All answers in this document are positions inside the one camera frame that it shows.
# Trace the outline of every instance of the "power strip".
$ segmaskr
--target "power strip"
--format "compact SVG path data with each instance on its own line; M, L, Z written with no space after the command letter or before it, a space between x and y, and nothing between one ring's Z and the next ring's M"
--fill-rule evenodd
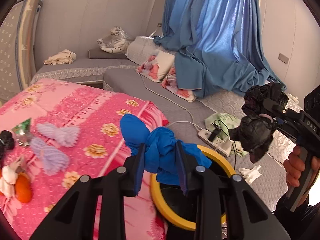
M224 140L221 140L220 138L218 138L218 136L216 136L213 142L211 142L208 140L210 134L211 132L206 129L202 129L198 132L198 136L201 140L203 140L206 144L212 147L215 151L218 151L223 156L229 157L232 144L229 137L226 137Z

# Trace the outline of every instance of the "blue fabric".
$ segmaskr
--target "blue fabric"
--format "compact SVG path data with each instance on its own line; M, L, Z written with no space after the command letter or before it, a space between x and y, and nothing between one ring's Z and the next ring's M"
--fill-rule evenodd
M179 185L178 172L175 165L174 133L165 127L158 127L152 132L135 115L125 114L120 120L121 133L125 144L137 155L140 144L146 144L144 155L145 170L157 173L157 181L169 185ZM199 165L209 168L211 161L198 149L196 144L182 143L186 154L194 156Z
M220 88L241 96L268 79L280 82L263 55L258 0L166 0L164 37L155 43L178 51L178 87L197 97Z

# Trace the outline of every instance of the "green cloth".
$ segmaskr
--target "green cloth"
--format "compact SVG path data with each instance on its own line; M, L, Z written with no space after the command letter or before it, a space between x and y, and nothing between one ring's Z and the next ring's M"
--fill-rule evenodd
M220 132L218 134L218 137L222 140L226 138L226 134L229 136L229 130L236 128L240 125L241 120L236 118L235 116L227 113L216 113L210 115L207 119L204 120L205 127L208 131L213 132L215 129L213 123L215 122L216 125L221 127L221 129L225 132ZM244 151L241 147L240 142L236 143L236 151L239 156L245 156L248 152ZM231 153L234 153L234 147L231 147Z

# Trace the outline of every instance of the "person's arm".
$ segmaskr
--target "person's arm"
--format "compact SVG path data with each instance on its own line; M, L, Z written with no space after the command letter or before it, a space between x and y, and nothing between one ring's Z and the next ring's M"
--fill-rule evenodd
M290 153L289 159L285 160L283 165L286 170L286 182L288 187L298 187L299 186L299 178L301 176L301 172L305 169L305 164L298 157L300 155L300 147L296 146L293 149L293 152ZM320 168L320 159L313 157L311 168L313 169L313 174L308 185L310 188L313 185L314 180L318 174ZM308 219L306 213L309 209L309 192L306 192L305 195L301 198L298 207L294 212L288 210L284 205L285 195L283 195L277 203L276 210L274 215L283 225L285 230L288 232L292 239L297 239L297 236L300 236L308 227L308 223L302 223L303 220Z

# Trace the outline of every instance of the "finger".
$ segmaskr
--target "finger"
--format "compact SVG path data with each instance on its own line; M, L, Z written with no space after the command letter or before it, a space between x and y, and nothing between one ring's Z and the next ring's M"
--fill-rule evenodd
M286 174L286 181L293 187L299 187L300 182L298 179L295 179L290 173Z
M288 160L285 160L283 162L283 166L285 170L291 174L291 176L293 176L295 179L300 179L301 171L298 171L297 169L295 169Z
M296 145L296 146L293 148L292 153L293 153L294 155L300 155L300 153L301 153L301 147L300 147L299 145Z
M296 168L298 171L304 171L306 165L304 162L297 156L292 153L289 154L289 162L292 167Z
M317 157L313 157L311 161L311 168L313 169L313 171L318 172L320 169L320 159L318 159Z

